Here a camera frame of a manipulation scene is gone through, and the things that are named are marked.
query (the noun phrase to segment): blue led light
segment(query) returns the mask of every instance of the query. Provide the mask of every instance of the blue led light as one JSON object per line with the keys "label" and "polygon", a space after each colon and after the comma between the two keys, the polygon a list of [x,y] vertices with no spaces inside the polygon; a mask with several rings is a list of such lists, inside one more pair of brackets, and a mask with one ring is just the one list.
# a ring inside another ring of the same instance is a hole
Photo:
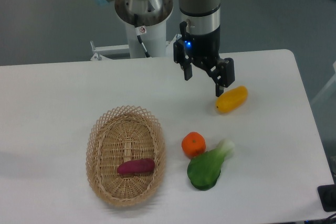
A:
{"label": "blue led light", "polygon": [[185,43],[185,46],[187,48],[191,48],[191,42],[190,41],[185,41],[184,43]]}

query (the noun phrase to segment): black object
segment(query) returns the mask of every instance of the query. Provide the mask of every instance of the black object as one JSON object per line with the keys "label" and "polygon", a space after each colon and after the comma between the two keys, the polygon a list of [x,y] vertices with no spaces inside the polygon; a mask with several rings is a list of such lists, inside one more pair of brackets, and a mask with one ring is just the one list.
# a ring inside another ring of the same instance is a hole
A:
{"label": "black object", "polygon": [[215,82],[218,97],[235,81],[233,59],[222,59],[218,54],[220,28],[204,35],[191,35],[186,27],[186,21],[180,23],[182,37],[174,42],[174,61],[181,65],[186,81],[193,76],[191,63],[203,69]]}
{"label": "black object", "polygon": [[326,212],[336,211],[336,185],[319,186],[317,191],[323,210]]}

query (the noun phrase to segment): green vegetable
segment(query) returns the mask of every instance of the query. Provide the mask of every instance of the green vegetable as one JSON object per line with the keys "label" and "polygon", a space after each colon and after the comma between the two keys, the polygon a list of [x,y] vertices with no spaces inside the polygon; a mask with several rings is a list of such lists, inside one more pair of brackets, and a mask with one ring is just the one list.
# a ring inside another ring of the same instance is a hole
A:
{"label": "green vegetable", "polygon": [[234,150],[234,143],[222,140],[211,151],[190,160],[187,174],[191,184],[199,190],[209,190],[216,185],[225,157]]}

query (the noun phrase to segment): orange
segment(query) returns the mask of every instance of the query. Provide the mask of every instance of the orange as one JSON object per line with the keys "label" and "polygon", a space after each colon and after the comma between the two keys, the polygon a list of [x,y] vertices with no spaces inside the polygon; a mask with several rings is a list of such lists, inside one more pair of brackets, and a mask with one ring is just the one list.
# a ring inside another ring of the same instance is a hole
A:
{"label": "orange", "polygon": [[204,138],[197,132],[190,132],[182,140],[182,149],[189,158],[205,152],[205,147]]}

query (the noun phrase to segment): metal stand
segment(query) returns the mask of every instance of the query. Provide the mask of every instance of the metal stand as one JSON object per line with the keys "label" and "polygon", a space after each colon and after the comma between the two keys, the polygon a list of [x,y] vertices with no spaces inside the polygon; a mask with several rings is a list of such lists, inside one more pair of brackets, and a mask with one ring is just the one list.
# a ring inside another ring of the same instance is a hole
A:
{"label": "metal stand", "polygon": [[[166,41],[166,47],[171,43],[171,41]],[[91,61],[96,60],[112,60],[114,58],[119,58],[121,54],[129,54],[130,48],[129,45],[118,45],[118,46],[107,46],[107,47],[95,47],[93,41],[90,41],[91,50],[93,56],[91,57]]]}
{"label": "metal stand", "polygon": [[[336,61],[333,64],[336,72]],[[318,108],[329,97],[336,92],[336,73],[330,78],[330,80],[324,85],[324,87],[318,92],[318,94],[311,100],[310,105]]]}

